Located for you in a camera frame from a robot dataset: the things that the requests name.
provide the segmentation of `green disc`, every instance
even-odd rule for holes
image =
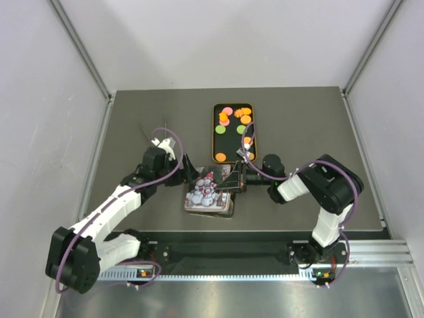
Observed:
[[[238,126],[238,127],[237,127],[237,132],[238,132],[239,134],[243,134],[243,133],[244,133],[245,128],[246,128],[246,126],[244,126],[244,125],[240,125],[240,126]]]
[[[223,134],[223,133],[225,133],[225,130],[226,129],[223,125],[218,125],[218,126],[215,127],[215,132],[217,134]]]

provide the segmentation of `white wall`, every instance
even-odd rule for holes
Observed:
[[[105,100],[47,1],[0,1],[0,317],[38,317]]]
[[[408,0],[350,95],[392,230],[424,282],[424,2]]]
[[[345,86],[392,0],[61,0],[109,90]]]

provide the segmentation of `black tray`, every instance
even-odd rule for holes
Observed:
[[[225,107],[230,107],[233,110],[233,114],[229,116],[230,124],[226,126],[226,131],[224,134],[217,134],[215,132],[215,127],[219,125],[219,113],[223,111]],[[252,121],[254,121],[254,113],[253,107],[250,104],[246,103],[232,103],[232,104],[217,104],[213,108],[213,123],[212,123],[212,158],[214,161],[215,155],[222,152],[227,156],[227,159],[224,162],[218,162],[220,164],[225,163],[234,163],[237,160],[240,160],[237,155],[237,150],[241,147],[241,134],[237,132],[237,127],[242,125],[239,118],[234,116],[234,113],[237,109],[241,108],[250,108],[252,113],[250,116],[252,117]],[[253,126],[250,126],[246,136],[252,137],[253,134]],[[258,156],[256,151],[256,137],[253,140],[253,145],[250,147],[249,152],[254,154],[254,159]]]

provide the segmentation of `snowman illustration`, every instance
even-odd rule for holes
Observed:
[[[204,188],[203,188],[203,198],[201,200],[201,204],[204,207],[210,207],[217,194],[215,192],[215,188],[217,184],[213,182],[213,172],[209,172],[203,179]]]
[[[205,182],[203,179],[200,179],[196,182],[196,185],[194,186],[194,192],[191,195],[191,202],[193,202],[194,205],[200,205],[201,200],[203,199],[203,191],[205,189]]]

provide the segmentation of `pink disc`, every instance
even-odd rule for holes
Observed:
[[[220,125],[223,125],[224,127],[228,126],[230,124],[230,120],[227,119],[227,121],[219,121]]]
[[[233,109],[231,107],[225,107],[223,111],[226,112],[228,116],[233,113]]]

